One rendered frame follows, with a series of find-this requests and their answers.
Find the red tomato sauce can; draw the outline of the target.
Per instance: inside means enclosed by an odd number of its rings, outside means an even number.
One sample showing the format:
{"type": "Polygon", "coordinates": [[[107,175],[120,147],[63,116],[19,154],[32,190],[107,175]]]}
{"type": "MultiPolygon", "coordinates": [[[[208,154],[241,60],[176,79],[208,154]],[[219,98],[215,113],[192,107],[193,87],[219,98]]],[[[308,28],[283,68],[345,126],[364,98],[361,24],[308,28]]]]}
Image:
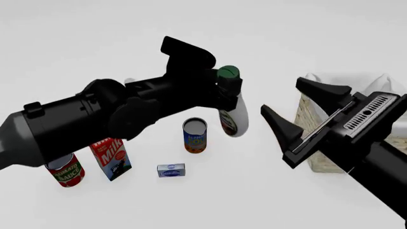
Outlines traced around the red tomato sauce can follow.
{"type": "Polygon", "coordinates": [[[85,176],[85,170],[74,153],[46,163],[45,167],[64,188],[76,186],[85,176]]]}

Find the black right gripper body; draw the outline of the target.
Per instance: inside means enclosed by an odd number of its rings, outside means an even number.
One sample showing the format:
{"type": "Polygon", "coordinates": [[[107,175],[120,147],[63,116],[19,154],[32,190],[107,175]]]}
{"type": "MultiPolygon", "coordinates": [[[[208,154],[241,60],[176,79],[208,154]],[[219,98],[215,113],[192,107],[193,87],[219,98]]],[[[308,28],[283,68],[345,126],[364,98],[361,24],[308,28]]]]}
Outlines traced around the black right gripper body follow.
{"type": "Polygon", "coordinates": [[[407,94],[355,93],[353,100],[284,152],[291,168],[320,151],[341,169],[353,169],[373,142],[384,140],[407,110],[407,94]]]}

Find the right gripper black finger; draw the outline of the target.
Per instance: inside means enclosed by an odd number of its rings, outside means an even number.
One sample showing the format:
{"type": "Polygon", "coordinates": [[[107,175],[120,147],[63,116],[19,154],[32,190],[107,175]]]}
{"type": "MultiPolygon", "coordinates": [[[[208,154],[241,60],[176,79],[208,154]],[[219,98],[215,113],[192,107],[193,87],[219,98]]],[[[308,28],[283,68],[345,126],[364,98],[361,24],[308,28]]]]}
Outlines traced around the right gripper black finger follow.
{"type": "Polygon", "coordinates": [[[275,134],[283,154],[301,156],[299,146],[303,143],[303,129],[287,121],[265,104],[261,106],[261,115],[275,134]]]}
{"type": "Polygon", "coordinates": [[[329,85],[298,78],[296,88],[314,101],[323,111],[336,111],[344,108],[352,101],[351,87],[345,85],[329,85]]]}

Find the blue alphabet soup can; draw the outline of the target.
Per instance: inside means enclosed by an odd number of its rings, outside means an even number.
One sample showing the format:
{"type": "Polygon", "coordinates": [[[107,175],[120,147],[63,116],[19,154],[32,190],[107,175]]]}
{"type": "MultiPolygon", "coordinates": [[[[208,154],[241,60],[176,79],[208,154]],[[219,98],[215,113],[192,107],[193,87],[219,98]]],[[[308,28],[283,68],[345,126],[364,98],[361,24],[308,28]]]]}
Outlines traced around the blue alphabet soup can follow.
{"type": "Polygon", "coordinates": [[[189,118],[183,123],[184,147],[187,152],[199,154],[207,147],[207,124],[201,118],[189,118]]]}

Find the red and blue milk carton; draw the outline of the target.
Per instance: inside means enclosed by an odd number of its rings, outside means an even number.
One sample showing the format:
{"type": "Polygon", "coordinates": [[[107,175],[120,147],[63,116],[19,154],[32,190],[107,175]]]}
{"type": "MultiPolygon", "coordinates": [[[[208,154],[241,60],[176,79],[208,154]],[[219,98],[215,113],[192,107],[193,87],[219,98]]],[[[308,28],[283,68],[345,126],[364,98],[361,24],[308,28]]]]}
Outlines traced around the red and blue milk carton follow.
{"type": "Polygon", "coordinates": [[[121,139],[109,137],[90,145],[90,150],[109,181],[114,181],[132,168],[121,139]]]}

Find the small blue cream cheese box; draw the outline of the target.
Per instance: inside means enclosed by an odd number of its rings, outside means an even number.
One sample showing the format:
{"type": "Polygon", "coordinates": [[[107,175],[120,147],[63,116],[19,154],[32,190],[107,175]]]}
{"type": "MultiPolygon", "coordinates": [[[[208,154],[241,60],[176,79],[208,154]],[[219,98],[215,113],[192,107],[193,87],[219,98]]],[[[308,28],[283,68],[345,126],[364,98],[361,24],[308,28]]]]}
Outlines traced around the small blue cream cheese box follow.
{"type": "Polygon", "coordinates": [[[157,165],[156,171],[158,177],[181,177],[186,175],[186,167],[184,163],[157,165]]]}

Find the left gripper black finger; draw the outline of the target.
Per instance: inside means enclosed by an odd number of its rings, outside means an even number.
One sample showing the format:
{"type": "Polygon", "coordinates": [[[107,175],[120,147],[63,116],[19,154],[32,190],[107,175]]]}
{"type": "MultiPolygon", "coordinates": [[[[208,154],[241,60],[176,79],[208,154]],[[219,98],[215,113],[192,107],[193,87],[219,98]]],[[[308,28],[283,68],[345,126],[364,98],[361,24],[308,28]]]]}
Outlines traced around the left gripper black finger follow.
{"type": "Polygon", "coordinates": [[[226,93],[240,93],[243,80],[219,80],[217,86],[226,93]]]}
{"type": "Polygon", "coordinates": [[[216,95],[216,109],[224,110],[230,112],[235,110],[238,102],[238,97],[236,95],[224,95],[222,93],[217,93],[216,95]]]}

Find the woven basket with white lining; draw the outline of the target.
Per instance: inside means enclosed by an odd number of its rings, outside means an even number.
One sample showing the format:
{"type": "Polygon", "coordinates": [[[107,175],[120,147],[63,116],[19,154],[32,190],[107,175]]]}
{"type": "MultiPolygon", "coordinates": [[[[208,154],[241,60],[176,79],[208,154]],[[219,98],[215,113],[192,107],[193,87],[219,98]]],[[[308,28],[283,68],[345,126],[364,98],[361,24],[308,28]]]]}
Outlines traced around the woven basket with white lining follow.
{"type": "MultiPolygon", "coordinates": [[[[363,95],[376,91],[407,94],[407,86],[386,73],[308,73],[305,78],[330,85],[348,85],[352,88],[352,93],[359,92],[363,95]]],[[[300,97],[294,123],[304,129],[303,135],[309,134],[327,118],[328,115],[316,103],[304,95],[300,97]]],[[[385,140],[407,155],[407,112],[394,122],[392,131],[385,140]]],[[[343,173],[321,152],[313,154],[307,162],[315,173],[343,173]]]]}

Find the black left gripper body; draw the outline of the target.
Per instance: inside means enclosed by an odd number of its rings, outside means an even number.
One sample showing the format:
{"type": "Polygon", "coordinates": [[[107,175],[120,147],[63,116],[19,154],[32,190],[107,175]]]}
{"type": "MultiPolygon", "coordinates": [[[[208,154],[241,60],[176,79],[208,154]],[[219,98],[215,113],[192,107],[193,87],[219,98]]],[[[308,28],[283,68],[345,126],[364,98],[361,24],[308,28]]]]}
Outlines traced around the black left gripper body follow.
{"type": "Polygon", "coordinates": [[[162,106],[219,106],[216,58],[210,51],[170,36],[160,51],[169,57],[162,106]]]}

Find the white salad dressing bottle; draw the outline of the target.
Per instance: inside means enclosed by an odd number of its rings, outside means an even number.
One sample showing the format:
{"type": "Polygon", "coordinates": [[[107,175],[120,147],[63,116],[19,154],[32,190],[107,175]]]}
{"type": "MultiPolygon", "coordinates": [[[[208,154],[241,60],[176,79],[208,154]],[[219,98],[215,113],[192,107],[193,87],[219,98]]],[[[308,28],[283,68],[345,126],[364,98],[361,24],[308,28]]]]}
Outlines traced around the white salad dressing bottle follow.
{"type": "MultiPolygon", "coordinates": [[[[218,80],[242,80],[240,70],[236,66],[223,66],[217,70],[218,80]]],[[[235,110],[230,112],[218,110],[220,124],[222,129],[230,137],[241,137],[249,127],[249,117],[247,108],[242,96],[242,87],[240,93],[226,93],[227,95],[236,95],[238,102],[235,110]]]]}

